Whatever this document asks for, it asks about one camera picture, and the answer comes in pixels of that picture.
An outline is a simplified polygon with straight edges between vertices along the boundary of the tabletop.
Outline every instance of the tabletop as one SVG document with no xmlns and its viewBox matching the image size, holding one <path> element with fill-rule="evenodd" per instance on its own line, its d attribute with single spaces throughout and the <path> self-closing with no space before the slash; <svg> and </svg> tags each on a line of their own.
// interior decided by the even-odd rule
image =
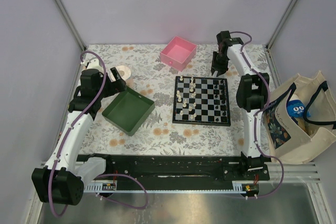
<svg viewBox="0 0 336 224">
<path fill-rule="evenodd" d="M 160 61 L 166 45 L 90 45 L 107 69 L 126 65 L 132 71 L 127 85 L 155 102 L 155 109 L 133 136 L 127 136 L 107 122 L 101 112 L 116 97 L 102 100 L 95 121 L 89 129 L 80 154 L 123 155 L 205 155 L 240 156 L 244 144 L 244 124 L 236 103 L 240 76 L 233 64 L 221 77 L 227 79 L 231 126 L 173 124 L 173 97 L 176 76 L 211 77 L 213 51 L 217 45 L 198 45 L 195 57 L 179 72 Z M 261 72 L 270 75 L 270 89 L 275 88 L 262 45 L 248 45 L 246 52 Z M 268 153 L 265 127 L 261 126 L 261 148 Z"/>
</svg>

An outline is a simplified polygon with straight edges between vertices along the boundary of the reflective surface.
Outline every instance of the reflective surface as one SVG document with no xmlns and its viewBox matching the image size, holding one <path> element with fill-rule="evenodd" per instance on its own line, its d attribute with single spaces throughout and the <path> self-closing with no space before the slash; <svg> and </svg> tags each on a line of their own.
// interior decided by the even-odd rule
<svg viewBox="0 0 336 224">
<path fill-rule="evenodd" d="M 261 185 L 261 194 L 272 189 Z M 115 194 L 114 199 L 143 205 L 143 194 Z M 133 210 L 94 195 L 84 195 L 80 204 L 69 206 L 65 215 L 56 219 L 44 204 L 39 224 L 47 223 L 318 223 L 307 187 L 304 184 L 283 184 L 274 195 L 258 200 L 232 198 L 219 194 L 149 194 L 146 210 Z M 57 206 L 58 212 L 63 206 Z"/>
</svg>

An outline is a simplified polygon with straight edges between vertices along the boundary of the chessboard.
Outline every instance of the chessboard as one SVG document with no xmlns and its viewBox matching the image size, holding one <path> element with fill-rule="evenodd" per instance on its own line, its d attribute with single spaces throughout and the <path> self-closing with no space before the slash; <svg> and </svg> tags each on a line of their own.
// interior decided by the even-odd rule
<svg viewBox="0 0 336 224">
<path fill-rule="evenodd" d="M 228 97 L 226 79 L 176 76 L 173 123 L 230 126 Z"/>
</svg>

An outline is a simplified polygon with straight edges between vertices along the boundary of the white wall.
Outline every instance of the white wall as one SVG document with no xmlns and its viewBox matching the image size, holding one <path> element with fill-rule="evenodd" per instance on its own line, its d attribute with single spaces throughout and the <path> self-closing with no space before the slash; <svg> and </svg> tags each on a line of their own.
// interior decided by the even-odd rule
<svg viewBox="0 0 336 224">
<path fill-rule="evenodd" d="M 53 0 L 0 0 L 0 222 L 20 223 L 79 63 Z"/>
<path fill-rule="evenodd" d="M 281 81 L 320 69 L 336 95 L 335 38 L 336 1 L 299 0 L 271 48 Z M 316 158 L 316 165 L 336 220 L 336 144 Z"/>
<path fill-rule="evenodd" d="M 86 44 L 216 43 L 221 30 L 265 44 L 290 0 L 62 0 Z"/>
</svg>

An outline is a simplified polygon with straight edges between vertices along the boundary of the pink bin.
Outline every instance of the pink bin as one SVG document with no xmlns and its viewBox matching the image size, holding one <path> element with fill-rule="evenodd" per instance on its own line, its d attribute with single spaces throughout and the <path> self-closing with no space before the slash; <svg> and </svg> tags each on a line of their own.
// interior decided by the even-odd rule
<svg viewBox="0 0 336 224">
<path fill-rule="evenodd" d="M 160 53 L 163 63 L 182 71 L 196 54 L 197 46 L 175 36 Z"/>
</svg>

